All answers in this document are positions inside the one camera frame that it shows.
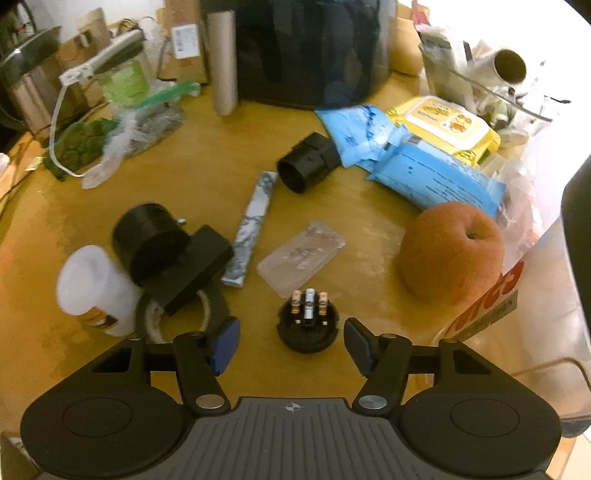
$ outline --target marble-patterned stick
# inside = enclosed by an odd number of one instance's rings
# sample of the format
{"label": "marble-patterned stick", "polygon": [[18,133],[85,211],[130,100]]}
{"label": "marble-patterned stick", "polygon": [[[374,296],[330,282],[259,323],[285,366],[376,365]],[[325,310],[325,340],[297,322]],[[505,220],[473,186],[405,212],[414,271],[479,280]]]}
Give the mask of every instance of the marble-patterned stick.
{"label": "marble-patterned stick", "polygon": [[222,277],[224,285],[237,288],[244,286],[246,268],[255,248],[256,238],[261,230],[276,180],[277,172],[264,171],[256,183],[251,202],[248,204],[246,214],[234,240],[234,258],[228,262]]}

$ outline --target metal pivot screw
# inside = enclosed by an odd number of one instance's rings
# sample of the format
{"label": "metal pivot screw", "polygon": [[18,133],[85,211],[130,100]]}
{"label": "metal pivot screw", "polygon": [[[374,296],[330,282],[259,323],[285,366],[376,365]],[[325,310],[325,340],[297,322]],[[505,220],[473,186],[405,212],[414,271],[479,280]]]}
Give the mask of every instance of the metal pivot screw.
{"label": "metal pivot screw", "polygon": [[357,403],[366,410],[381,410],[388,405],[386,399],[380,395],[364,395]]}
{"label": "metal pivot screw", "polygon": [[205,408],[206,410],[215,410],[216,408],[223,407],[225,401],[222,397],[216,394],[207,394],[197,397],[195,404],[198,407]]}

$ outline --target crosshair marking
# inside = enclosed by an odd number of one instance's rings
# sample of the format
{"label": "crosshair marking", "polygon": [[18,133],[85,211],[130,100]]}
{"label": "crosshair marking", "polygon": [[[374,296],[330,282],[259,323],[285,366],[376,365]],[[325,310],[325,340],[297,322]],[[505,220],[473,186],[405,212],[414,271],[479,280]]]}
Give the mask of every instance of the crosshair marking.
{"label": "crosshair marking", "polygon": [[293,403],[293,402],[291,402],[291,403],[288,403],[288,404],[287,404],[285,407],[283,407],[283,408],[284,408],[284,409],[286,409],[287,411],[290,411],[290,412],[292,412],[292,413],[295,413],[296,411],[298,411],[298,410],[301,410],[301,409],[302,409],[302,408],[304,408],[304,407],[302,407],[301,405],[298,405],[297,403]]}

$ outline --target blue gripper pad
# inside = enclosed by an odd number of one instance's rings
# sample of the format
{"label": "blue gripper pad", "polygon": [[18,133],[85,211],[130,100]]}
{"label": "blue gripper pad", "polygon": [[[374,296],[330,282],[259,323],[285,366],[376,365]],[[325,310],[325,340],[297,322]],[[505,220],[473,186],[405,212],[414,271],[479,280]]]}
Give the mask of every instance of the blue gripper pad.
{"label": "blue gripper pad", "polygon": [[240,322],[235,319],[215,339],[213,355],[209,360],[209,368],[215,375],[224,373],[226,367],[236,353],[240,342]]}

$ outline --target black round connector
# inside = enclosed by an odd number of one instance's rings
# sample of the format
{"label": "black round connector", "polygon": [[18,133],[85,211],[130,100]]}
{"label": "black round connector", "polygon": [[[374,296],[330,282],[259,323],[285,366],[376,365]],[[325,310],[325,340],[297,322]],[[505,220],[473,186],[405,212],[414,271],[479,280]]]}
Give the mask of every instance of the black round connector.
{"label": "black round connector", "polygon": [[318,294],[316,294],[312,321],[304,322],[302,317],[302,312],[299,314],[291,312],[289,300],[279,310],[277,333],[289,348],[298,353],[318,353],[335,341],[339,331],[337,328],[339,314],[331,302],[328,303],[326,315],[319,315]]}
{"label": "black round connector", "polygon": [[295,193],[304,193],[340,165],[334,142],[313,132],[277,162],[281,181]]}
{"label": "black round connector", "polygon": [[136,205],[113,230],[115,253],[137,284],[170,265],[188,243],[188,233],[158,203]]}

